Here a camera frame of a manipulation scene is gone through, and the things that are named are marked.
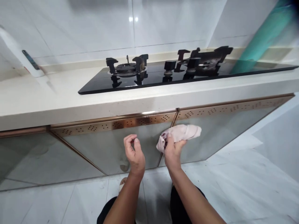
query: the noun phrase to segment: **bottle label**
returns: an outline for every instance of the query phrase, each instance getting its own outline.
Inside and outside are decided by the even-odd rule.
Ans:
[[[35,68],[35,70],[40,70],[40,68],[38,67],[38,65],[35,63],[35,61],[33,60],[33,58],[27,53],[27,51],[22,50],[22,52],[26,56],[26,58],[28,59],[28,61],[32,64],[32,66]]]

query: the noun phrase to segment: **glass stovetop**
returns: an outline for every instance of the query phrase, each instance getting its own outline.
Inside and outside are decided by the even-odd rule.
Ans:
[[[121,77],[108,74],[109,68],[102,69],[82,89],[79,94],[103,93],[151,86],[170,85],[186,82],[257,75],[268,72],[286,71],[298,68],[296,65],[262,63],[225,59],[216,70],[208,70],[205,65],[199,66],[195,73],[187,74],[185,65],[181,65],[178,72],[171,76],[164,75],[165,62],[148,63],[147,70],[132,77]]]

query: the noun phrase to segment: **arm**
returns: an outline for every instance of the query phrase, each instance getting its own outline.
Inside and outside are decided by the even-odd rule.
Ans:
[[[131,170],[125,185],[107,214],[104,224],[133,224],[135,222],[139,186],[145,171],[145,157],[137,135],[131,134],[125,137],[124,145]]]
[[[165,149],[165,163],[185,210],[192,223],[225,223],[182,170],[180,156],[185,143],[185,140],[174,143],[168,135]]]

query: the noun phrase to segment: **tiled backsplash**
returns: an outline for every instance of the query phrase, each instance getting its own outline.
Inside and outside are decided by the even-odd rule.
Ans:
[[[0,24],[39,65],[246,47],[277,0],[0,0]],[[0,71],[20,64],[0,41]]]

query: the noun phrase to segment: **burner cap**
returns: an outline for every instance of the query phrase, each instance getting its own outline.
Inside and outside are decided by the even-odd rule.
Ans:
[[[136,71],[136,63],[125,63],[118,65],[115,70],[119,73],[130,73]]]

